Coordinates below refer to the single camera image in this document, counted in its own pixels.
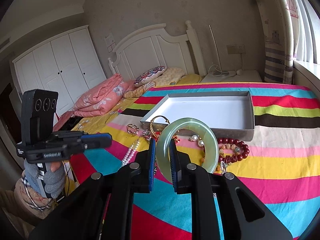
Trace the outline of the grey gloved left hand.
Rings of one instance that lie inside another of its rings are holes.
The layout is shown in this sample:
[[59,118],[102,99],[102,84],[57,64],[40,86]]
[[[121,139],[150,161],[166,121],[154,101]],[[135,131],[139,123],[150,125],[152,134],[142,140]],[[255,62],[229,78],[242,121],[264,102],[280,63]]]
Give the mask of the grey gloved left hand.
[[[44,174],[43,190],[50,198],[56,199],[65,186],[65,170],[62,162],[49,163],[50,169]],[[24,160],[24,175],[31,188],[41,194],[41,188],[37,182],[40,175],[39,167],[36,164],[30,164]]]

